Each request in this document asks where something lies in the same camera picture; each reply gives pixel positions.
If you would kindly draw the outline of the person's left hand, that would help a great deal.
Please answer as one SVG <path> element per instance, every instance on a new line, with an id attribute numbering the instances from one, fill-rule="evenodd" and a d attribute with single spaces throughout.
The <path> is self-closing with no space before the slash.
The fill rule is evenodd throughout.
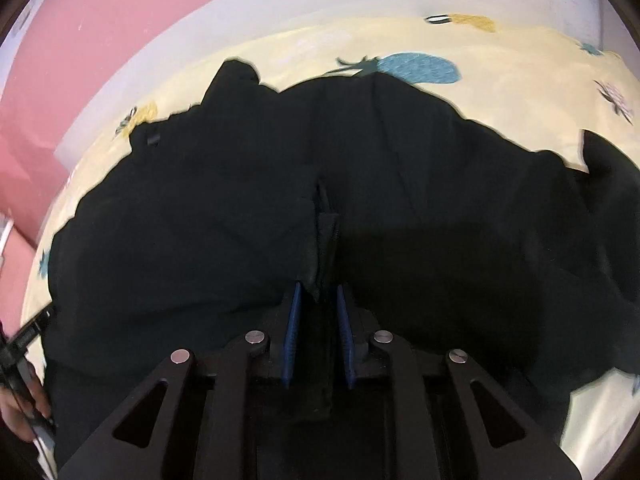
<path id="1" fill-rule="evenodd" d="M 6 426 L 24 442 L 34 442 L 36 434 L 29 419 L 38 412 L 44 418 L 51 417 L 51 405 L 42 382 L 31 362 L 27 361 L 28 376 L 25 384 L 32 400 L 25 399 L 11 388 L 1 386 L 1 418 Z"/>

